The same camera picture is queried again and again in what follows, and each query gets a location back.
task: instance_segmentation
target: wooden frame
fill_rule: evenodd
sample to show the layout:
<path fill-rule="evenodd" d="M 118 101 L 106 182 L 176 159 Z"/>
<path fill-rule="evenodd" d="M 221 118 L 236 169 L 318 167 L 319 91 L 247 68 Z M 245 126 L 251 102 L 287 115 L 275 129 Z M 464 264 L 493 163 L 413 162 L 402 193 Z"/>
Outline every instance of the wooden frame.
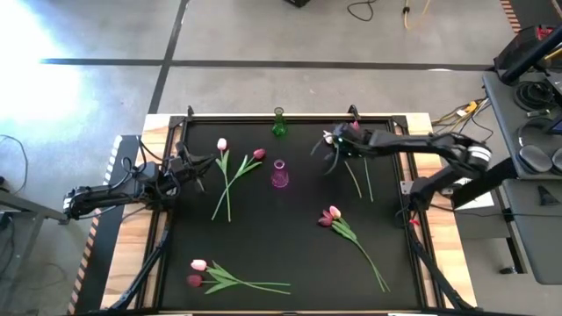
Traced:
<path fill-rule="evenodd" d="M 164 154 L 166 137 L 168 134 L 169 119 L 172 116 L 182 116 L 184 114 L 149 114 L 147 115 L 143 128 L 142 139 L 145 145 L 156 155 Z M 427 113 L 363 113 L 362 117 L 390 117 L 395 115 L 405 116 L 407 118 L 409 134 L 427 134 L 432 131 L 431 121 Z M 341 117 L 341 113 L 299 113 L 285 114 L 287 117 Z M 194 115 L 195 118 L 216 118 L 216 117 L 273 117 L 273 114 L 204 114 Z M 406 180 L 412 179 L 412 172 L 408 167 L 407 155 L 401 154 L 401 165 Z M 439 156 L 435 154 L 414 154 L 416 173 L 418 176 L 431 176 L 442 168 Z M 137 163 L 141 163 L 140 157 L 137 157 Z M 433 204 L 443 207 L 450 207 L 450 203 L 445 198 L 435 195 Z M 137 210 L 139 205 L 128 205 L 125 207 L 124 216 Z M 141 268 L 143 256 L 145 253 L 146 242 L 148 237 L 148 228 L 150 226 L 151 211 L 141 211 L 132 217 L 126 219 L 119 229 L 119 235 L 116 241 L 113 253 L 112 266 L 110 267 L 107 283 L 105 285 L 104 297 L 100 308 L 105 308 L 113 304 L 119 299 L 120 294 L 130 285 L 133 278 Z M 166 214 L 161 213 L 157 238 L 159 238 L 163 229 Z M 431 241 L 436 256 L 436 262 L 439 269 L 445 277 L 450 281 L 451 285 L 458 291 L 463 299 L 471 304 L 476 305 L 476 299 L 472 290 L 472 282 L 466 267 L 465 254 L 458 235 L 455 216 L 452 212 L 442 211 L 431 207 L 427 211 L 429 222 L 429 231 Z M 420 228 L 417 229 L 418 237 L 422 240 L 423 234 Z M 151 271 L 148 278 L 148 287 L 145 294 L 145 306 L 151 306 L 153 296 L 155 294 L 155 280 L 158 263 Z M 422 266 L 423 282 L 427 294 L 429 306 L 436 306 L 436 298 L 434 296 L 433 281 L 427 269 Z"/>

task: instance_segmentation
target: pink vase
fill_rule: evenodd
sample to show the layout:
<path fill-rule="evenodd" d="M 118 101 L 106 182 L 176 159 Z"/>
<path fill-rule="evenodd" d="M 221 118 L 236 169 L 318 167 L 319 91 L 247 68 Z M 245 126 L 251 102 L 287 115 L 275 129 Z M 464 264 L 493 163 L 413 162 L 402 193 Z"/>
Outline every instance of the pink vase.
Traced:
<path fill-rule="evenodd" d="M 289 173 L 285 167 L 285 162 L 277 159 L 273 162 L 273 174 L 271 175 L 271 184 L 281 189 L 289 184 Z"/>

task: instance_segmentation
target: headphones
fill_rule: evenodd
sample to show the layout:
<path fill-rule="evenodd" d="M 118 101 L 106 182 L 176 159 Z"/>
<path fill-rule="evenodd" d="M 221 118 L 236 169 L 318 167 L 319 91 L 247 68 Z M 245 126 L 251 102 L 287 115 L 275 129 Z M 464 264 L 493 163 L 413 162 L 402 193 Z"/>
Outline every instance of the headphones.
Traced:
<path fill-rule="evenodd" d="M 534 118 L 517 129 L 517 138 L 522 146 L 516 159 L 520 162 L 525 171 L 530 174 L 539 174 L 551 171 L 552 173 L 562 175 L 562 148 L 549 157 L 541 148 L 535 145 L 523 144 L 523 131 L 529 127 L 543 128 L 552 121 L 548 118 Z"/>

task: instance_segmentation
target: concrete floor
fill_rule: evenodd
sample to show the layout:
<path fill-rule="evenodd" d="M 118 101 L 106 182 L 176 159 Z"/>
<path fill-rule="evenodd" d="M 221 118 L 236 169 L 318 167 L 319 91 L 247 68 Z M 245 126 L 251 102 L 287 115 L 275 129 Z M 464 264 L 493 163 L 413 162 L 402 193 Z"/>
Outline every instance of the concrete floor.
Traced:
<path fill-rule="evenodd" d="M 497 0 L 434 0 L 422 24 L 410 32 L 401 24 L 400 1 L 377 1 L 370 23 L 349 15 L 346 6 L 352 2 L 312 0 L 296 10 L 281 0 L 191 0 L 174 59 L 491 64 L 514 36 Z M 22 197 L 60 209 L 62 196 L 74 186 L 101 183 L 114 138 L 141 131 L 160 72 L 160 67 L 41 65 L 38 59 L 161 60 L 179 5 L 180 0 L 0 3 L 0 133 L 22 140 L 29 156 Z M 422 0 L 413 1 L 413 12 L 422 7 Z M 483 97 L 481 75 L 173 67 L 158 112 L 185 112 L 188 104 L 196 112 L 271 112 L 275 106 L 287 112 L 333 112 L 355 104 L 360 111 L 421 111 L 436 118 Z M 479 122 L 496 131 L 488 142 L 499 162 L 507 150 L 492 111 L 481 113 Z M 465 132 L 476 139 L 487 136 L 473 125 Z M 4 141 L 0 156 L 0 175 L 18 187 L 23 168 L 18 148 Z M 22 268 L 21 295 L 0 310 L 65 313 L 89 228 L 88 221 L 68 226 L 46 221 Z M 494 273 L 498 262 L 489 254 L 506 249 L 497 242 L 465 243 L 480 305 L 556 314 L 562 307 L 560 287 L 540 286 L 532 276 Z M 59 279 L 61 272 L 51 263 L 61 267 L 66 281 L 31 290 Z"/>

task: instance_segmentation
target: green glass bottle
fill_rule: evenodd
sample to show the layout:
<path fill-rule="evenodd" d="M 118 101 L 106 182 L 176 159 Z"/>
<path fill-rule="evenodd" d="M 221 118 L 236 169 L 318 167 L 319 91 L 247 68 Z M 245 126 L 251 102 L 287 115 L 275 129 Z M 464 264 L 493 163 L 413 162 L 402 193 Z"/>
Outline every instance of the green glass bottle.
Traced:
<path fill-rule="evenodd" d="M 275 113 L 275 123 L 271 131 L 278 137 L 283 136 L 287 133 L 287 122 L 283 118 L 283 108 L 276 107 L 273 111 Z"/>

